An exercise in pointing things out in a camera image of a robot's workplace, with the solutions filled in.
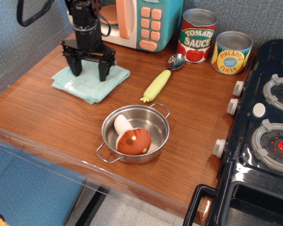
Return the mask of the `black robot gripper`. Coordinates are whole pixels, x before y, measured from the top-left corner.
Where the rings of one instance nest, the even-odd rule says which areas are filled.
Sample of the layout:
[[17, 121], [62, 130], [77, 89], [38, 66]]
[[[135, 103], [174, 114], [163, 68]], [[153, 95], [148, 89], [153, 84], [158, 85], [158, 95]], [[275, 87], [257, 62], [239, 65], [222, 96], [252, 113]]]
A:
[[73, 25], [75, 39], [62, 40], [63, 54], [72, 73], [78, 77], [82, 72], [81, 60], [98, 63], [100, 81], [105, 81], [110, 68], [117, 64], [115, 50], [102, 41], [100, 24], [90, 26]]

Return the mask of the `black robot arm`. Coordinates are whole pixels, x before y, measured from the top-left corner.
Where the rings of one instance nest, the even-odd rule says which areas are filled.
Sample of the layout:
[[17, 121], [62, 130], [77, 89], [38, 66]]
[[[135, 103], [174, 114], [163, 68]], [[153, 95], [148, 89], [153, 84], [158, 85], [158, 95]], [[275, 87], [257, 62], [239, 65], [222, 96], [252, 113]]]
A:
[[72, 73], [79, 76], [82, 72], [82, 60], [98, 63], [100, 81], [105, 81], [111, 66], [116, 64], [116, 51], [102, 41], [99, 0], [67, 0], [68, 14], [72, 17], [74, 40], [63, 40], [63, 55]]

